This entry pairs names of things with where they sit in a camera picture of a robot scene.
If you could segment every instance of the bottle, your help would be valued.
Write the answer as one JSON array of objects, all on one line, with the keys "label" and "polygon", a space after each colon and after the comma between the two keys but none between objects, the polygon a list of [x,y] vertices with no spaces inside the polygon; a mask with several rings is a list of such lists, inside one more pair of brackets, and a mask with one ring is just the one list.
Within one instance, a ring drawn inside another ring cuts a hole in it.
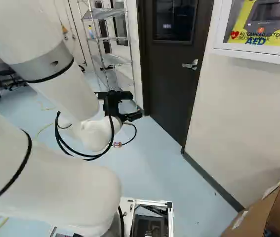
[{"label": "bottle", "polygon": [[88,31],[89,31],[89,35],[90,35],[90,37],[91,37],[92,39],[94,39],[94,38],[95,38],[95,36],[94,36],[94,32],[92,31],[92,27],[91,27],[91,25],[88,25]]}]

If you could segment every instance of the door handle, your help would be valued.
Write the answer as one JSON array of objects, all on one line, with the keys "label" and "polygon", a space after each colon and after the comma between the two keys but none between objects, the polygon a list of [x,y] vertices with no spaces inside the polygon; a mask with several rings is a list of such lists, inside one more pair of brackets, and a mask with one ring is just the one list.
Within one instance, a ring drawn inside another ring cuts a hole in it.
[{"label": "door handle", "polygon": [[189,69],[192,69],[195,71],[195,70],[197,70],[198,59],[195,59],[192,64],[183,63],[181,66],[183,68],[189,68]]}]

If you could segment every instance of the doorway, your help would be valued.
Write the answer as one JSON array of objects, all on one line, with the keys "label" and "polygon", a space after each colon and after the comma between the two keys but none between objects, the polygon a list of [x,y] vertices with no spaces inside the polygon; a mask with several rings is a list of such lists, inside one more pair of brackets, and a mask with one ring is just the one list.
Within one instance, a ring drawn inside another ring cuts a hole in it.
[{"label": "doorway", "polygon": [[213,0],[137,0],[144,113],[186,143]]}]

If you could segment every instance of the aed sign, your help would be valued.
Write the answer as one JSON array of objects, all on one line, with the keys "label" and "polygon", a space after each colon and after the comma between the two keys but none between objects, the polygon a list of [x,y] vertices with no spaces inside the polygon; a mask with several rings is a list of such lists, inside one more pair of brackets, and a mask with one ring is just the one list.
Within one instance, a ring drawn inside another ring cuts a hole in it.
[{"label": "aed sign", "polygon": [[234,1],[241,8],[230,12],[223,42],[280,46],[280,0]]}]

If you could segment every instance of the red heart logo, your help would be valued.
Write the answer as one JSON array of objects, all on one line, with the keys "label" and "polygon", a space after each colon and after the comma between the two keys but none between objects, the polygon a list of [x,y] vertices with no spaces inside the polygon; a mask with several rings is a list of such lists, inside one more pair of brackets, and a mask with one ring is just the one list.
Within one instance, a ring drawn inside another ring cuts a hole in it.
[{"label": "red heart logo", "polygon": [[234,40],[239,34],[240,34],[239,31],[232,31],[231,32],[231,38]]}]

